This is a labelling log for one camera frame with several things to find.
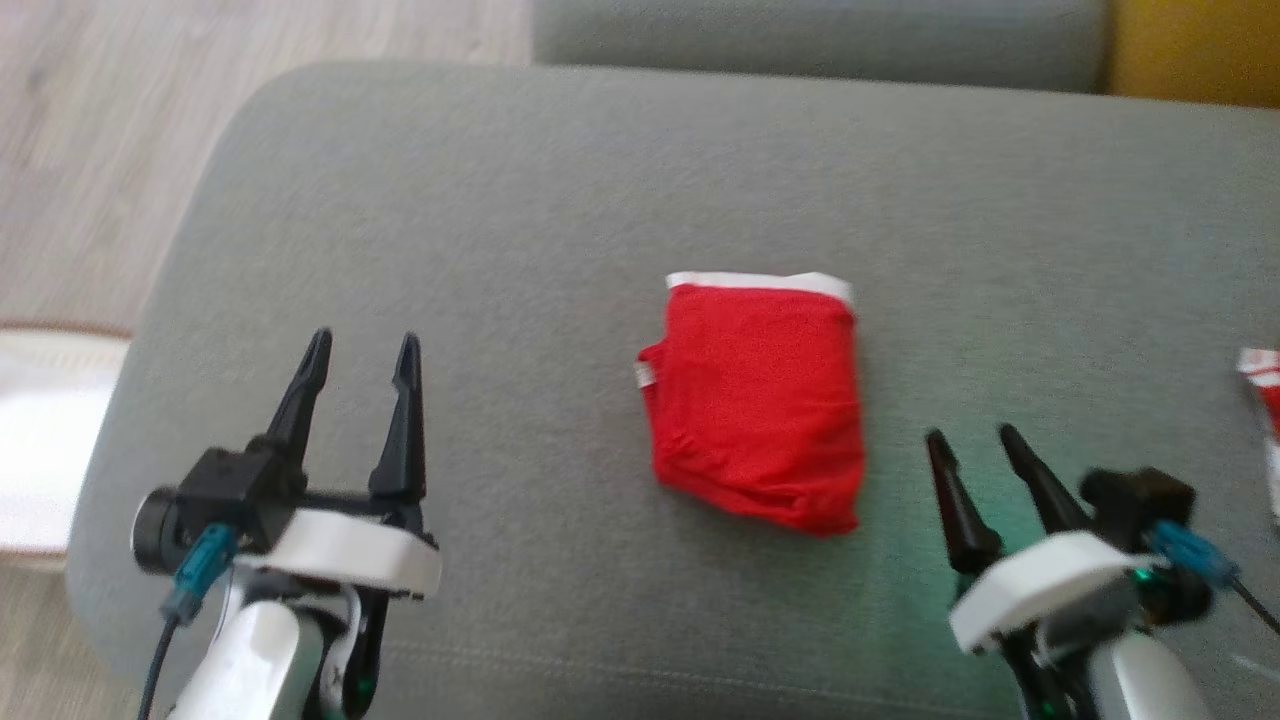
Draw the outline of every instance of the red cloth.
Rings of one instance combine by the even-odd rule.
[[[677,273],[668,283],[667,337],[637,359],[658,480],[814,536],[858,527],[864,454],[847,284],[818,273]],[[781,287],[716,287],[753,283]]]
[[[1280,352],[1244,350],[1239,368],[1257,388],[1262,407],[1271,420],[1271,432],[1275,438],[1280,438]]]

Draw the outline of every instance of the robotic arm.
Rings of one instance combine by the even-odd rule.
[[[1153,469],[1096,470],[1080,486],[1089,518],[1012,425],[1000,438],[1048,534],[1007,557],[946,438],[933,430],[925,439],[960,575],[950,616],[960,650],[1001,653],[1028,720],[1212,717],[1190,674],[1152,635],[1211,606],[1199,575],[1155,555],[1161,528],[1185,528],[1196,491]]]
[[[302,469],[333,336],[320,329],[264,434],[242,452],[210,448],[177,488],[152,491],[133,521],[133,556],[174,575],[165,633],[138,717],[177,625],[224,571],[212,644],[168,717],[349,719],[378,685],[388,602],[434,596],[442,562],[424,528],[421,350],[404,336],[396,410],[367,495],[307,491]],[[342,610],[334,612],[334,605]]]

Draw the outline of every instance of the gray sofa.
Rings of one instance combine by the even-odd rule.
[[[166,583],[141,497],[269,421],[335,334],[307,466],[360,489],[390,359],[426,356],[438,597],[397,603],[374,717],[1011,717],[946,624],[923,436],[1011,547],[1039,536],[996,423],[1064,479],[1156,465],[1280,596],[1233,372],[1275,343],[1280,113],[1065,94],[603,69],[320,65],[219,142],[111,401],[68,560],[140,679]],[[858,295],[861,528],[815,541],[662,489],[631,361],[680,269],[824,270]],[[210,606],[216,607],[211,600]],[[179,634],[189,676],[216,612]],[[1167,633],[1222,717],[1271,716],[1240,602]]]
[[[1091,92],[1106,0],[532,0],[540,64]]]

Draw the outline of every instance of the blue connector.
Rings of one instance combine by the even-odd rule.
[[[160,615],[165,620],[177,620],[179,625],[191,625],[209,588],[236,557],[238,542],[239,534],[230,525],[215,523],[205,528],[174,574],[173,591],[160,606]]]
[[[1206,583],[1216,588],[1229,587],[1240,574],[1240,566],[1222,555],[1213,543],[1169,520],[1156,523],[1152,550],[1174,565],[1204,578]]]

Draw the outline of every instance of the yellow cushion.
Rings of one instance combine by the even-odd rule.
[[[1276,0],[1114,0],[1112,95],[1280,108]]]

